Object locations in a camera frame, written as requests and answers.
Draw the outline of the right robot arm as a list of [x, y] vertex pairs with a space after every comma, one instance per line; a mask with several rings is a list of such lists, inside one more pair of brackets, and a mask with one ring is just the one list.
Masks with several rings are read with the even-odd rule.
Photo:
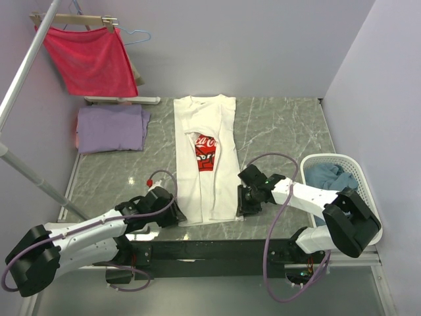
[[322, 219], [325, 224], [302, 228], [291, 238], [289, 256], [302, 263], [312, 253], [338, 250], [358, 258], [377, 244], [383, 228], [377, 212], [354, 189], [323, 190], [294, 182], [280, 174], [267, 177], [251, 164], [238, 174], [238, 213], [255, 214], [263, 203], [288, 205]]

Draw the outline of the white t-shirt red print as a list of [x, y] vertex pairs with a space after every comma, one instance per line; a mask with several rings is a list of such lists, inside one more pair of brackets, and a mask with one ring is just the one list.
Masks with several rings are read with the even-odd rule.
[[185, 226], [243, 218], [237, 214], [235, 110], [236, 98], [225, 95], [174, 100], [177, 202]]

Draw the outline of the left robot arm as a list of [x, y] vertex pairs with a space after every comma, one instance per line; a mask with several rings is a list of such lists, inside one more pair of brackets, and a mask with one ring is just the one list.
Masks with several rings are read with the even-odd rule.
[[145, 196], [122, 202], [110, 211], [64, 228], [31, 228], [5, 259], [1, 286], [29, 297], [56, 278], [88, 265], [131, 264], [136, 256], [127, 234], [149, 223], [166, 228], [184, 222], [175, 197], [158, 186]]

